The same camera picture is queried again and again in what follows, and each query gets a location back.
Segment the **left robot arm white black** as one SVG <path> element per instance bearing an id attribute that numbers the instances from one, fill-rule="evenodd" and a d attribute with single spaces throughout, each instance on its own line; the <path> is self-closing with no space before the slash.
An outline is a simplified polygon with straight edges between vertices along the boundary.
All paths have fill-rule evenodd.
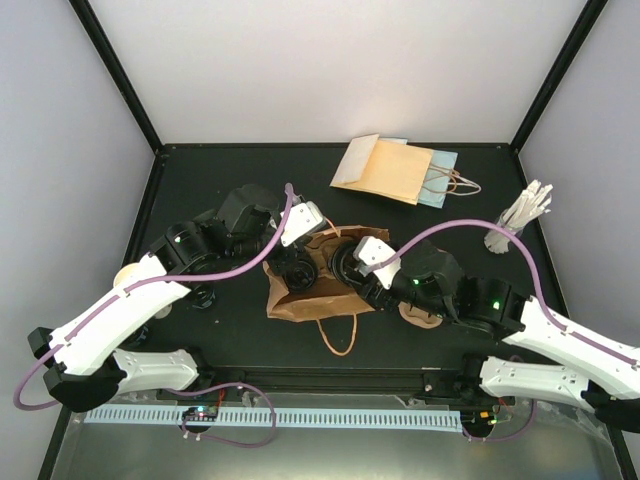
<path id="1" fill-rule="evenodd" d="M 232 190 L 219 208 L 169 227 L 138 261 L 121 269 L 112 289 L 56 329 L 28 336 L 51 404 L 82 413 L 117 395 L 144 390 L 207 397 L 215 376 L 192 347 L 134 352 L 129 341 L 174 302 L 207 293 L 209 282 L 237 277 L 262 262 L 294 271 L 304 245 L 325 226 L 319 208 L 285 186 L 285 201 L 254 184 Z"/>

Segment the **brown pulp cup carrier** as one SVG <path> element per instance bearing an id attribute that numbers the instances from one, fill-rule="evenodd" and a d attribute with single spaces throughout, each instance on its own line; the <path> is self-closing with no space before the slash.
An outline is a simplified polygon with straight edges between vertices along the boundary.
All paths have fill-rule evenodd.
<path id="1" fill-rule="evenodd" d="M 439 327 L 443 319 L 423 311 L 408 303 L 400 303 L 398 306 L 400 316 L 410 324 L 422 329 L 434 329 Z"/>

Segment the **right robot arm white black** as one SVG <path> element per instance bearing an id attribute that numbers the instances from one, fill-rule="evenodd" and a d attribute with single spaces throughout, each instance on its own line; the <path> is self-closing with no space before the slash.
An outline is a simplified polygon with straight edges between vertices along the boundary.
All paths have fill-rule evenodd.
<path id="1" fill-rule="evenodd" d="M 493 356 L 454 379 L 457 396 L 479 402 L 524 396 L 593 413 L 619 430 L 639 430 L 639 350 L 607 338 L 519 295 L 501 280 L 471 277 L 428 241 L 400 254 L 367 236 L 353 253 L 364 296 L 404 302 L 445 321 L 482 330 L 497 341 L 535 352 L 549 364 L 515 364 Z"/>

